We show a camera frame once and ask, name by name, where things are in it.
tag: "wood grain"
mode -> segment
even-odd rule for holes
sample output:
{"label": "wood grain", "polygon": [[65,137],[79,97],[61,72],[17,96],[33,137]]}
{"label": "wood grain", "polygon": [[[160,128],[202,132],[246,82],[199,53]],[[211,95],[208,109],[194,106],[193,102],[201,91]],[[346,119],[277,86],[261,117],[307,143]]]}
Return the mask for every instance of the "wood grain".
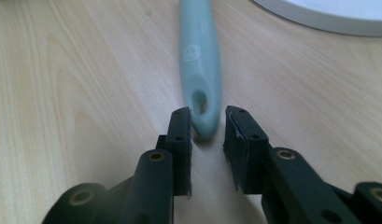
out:
{"label": "wood grain", "polygon": [[[303,27],[248,0],[212,7],[223,105],[339,188],[382,183],[382,38]],[[0,1],[0,223],[41,222],[76,184],[134,173],[184,104],[177,39],[177,0]],[[261,198],[234,191],[223,111],[215,137],[194,141],[193,197],[176,199],[175,223],[265,223]]]}

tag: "wooden surface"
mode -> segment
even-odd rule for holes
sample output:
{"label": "wooden surface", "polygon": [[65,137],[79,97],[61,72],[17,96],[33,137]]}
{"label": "wooden surface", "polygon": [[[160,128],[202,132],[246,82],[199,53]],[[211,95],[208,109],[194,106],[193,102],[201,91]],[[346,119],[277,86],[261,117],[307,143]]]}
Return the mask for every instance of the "wooden surface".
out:
{"label": "wooden surface", "polygon": [[[264,223],[259,196],[234,191],[224,108],[257,120],[352,191],[382,183],[382,38],[303,27],[248,0],[212,0],[222,114],[194,141],[193,197],[175,223]],[[83,182],[110,188],[184,106],[178,1],[0,0],[0,223],[38,223]]]}

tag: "teal handle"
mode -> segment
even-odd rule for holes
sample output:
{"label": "teal handle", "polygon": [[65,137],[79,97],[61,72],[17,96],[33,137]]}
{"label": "teal handle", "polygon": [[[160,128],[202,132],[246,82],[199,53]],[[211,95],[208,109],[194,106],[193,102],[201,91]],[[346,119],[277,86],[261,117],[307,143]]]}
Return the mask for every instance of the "teal handle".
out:
{"label": "teal handle", "polygon": [[179,69],[192,126],[202,138],[217,130],[221,107],[219,46],[210,0],[180,0]]}

